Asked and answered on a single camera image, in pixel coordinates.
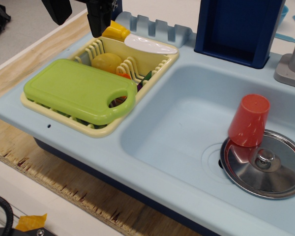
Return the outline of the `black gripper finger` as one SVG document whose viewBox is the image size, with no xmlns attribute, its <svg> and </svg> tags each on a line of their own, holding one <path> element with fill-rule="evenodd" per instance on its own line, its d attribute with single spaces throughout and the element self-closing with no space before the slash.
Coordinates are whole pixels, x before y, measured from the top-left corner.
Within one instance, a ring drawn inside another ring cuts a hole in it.
<svg viewBox="0 0 295 236">
<path fill-rule="evenodd" d="M 86 2 L 88 10 L 88 22 L 93 37 L 102 35 L 111 20 L 115 19 L 117 10 L 116 0 L 88 0 Z"/>
<path fill-rule="evenodd" d="M 52 20 L 57 25 L 62 25 L 72 14 L 69 0 L 42 0 Z"/>
</svg>

